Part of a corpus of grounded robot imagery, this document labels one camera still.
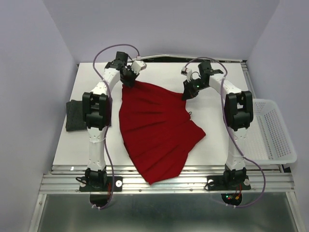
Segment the red skirt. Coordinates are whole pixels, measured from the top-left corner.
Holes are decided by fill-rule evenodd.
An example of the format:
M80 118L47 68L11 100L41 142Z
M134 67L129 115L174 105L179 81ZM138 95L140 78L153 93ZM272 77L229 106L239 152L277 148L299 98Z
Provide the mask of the red skirt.
M128 156L149 185L178 177L206 136L181 93L139 81L122 87L119 128Z

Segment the dark grey dotted skirt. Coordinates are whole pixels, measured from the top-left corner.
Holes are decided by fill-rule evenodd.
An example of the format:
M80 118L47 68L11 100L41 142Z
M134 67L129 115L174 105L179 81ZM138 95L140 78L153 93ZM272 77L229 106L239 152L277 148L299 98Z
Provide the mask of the dark grey dotted skirt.
M85 131L96 128L102 131L111 124L111 105L109 100L94 98L66 103L67 132Z

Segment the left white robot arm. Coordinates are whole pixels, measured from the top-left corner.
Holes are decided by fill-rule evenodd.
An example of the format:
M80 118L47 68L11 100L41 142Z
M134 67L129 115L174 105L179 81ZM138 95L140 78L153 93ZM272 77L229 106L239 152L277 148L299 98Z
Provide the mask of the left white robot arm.
M101 81L90 92L82 95L83 121L89 136L89 159L84 176L80 179L80 191L102 191L109 187L106 173L105 145L106 134L111 126L112 95L111 92L118 82L128 87L134 86L136 78L147 65L137 57L128 63L129 55L117 52L115 59L106 64L103 73L96 68L95 56L93 69Z

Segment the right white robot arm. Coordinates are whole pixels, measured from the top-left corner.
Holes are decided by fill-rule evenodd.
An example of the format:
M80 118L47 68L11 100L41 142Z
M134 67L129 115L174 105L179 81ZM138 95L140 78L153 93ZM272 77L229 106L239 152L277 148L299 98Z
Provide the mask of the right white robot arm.
M181 74L186 76L183 82L182 99L195 98L206 88L213 88L220 94L223 120L228 132L228 154L225 170L222 175L207 176L205 190L223 191L239 188L250 189L245 157L242 148L245 144L247 130L253 121L253 96L226 80L226 67L213 69L210 61L205 60L198 65L199 77L193 78L193 71L185 65Z

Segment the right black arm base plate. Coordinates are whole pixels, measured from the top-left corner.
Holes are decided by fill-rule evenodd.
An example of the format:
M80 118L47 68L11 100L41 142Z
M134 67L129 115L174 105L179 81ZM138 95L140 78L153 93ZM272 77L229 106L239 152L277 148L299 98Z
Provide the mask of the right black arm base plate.
M251 190L251 185L245 185L241 181L225 181L222 175L208 175L207 182L204 186L206 191L236 191Z

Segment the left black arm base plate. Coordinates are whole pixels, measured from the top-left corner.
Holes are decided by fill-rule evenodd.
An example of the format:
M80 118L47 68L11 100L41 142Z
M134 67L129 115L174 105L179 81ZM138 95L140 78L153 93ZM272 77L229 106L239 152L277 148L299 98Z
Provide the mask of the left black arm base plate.
M94 184L89 184L86 183L86 178L79 177L80 181L80 186L79 186L79 191L80 192L107 192L112 190L112 185L113 185L113 191L114 192L121 192L122 191L122 186L123 186L123 177L122 176L107 176L107 180L105 181L105 184L102 183L94 183Z

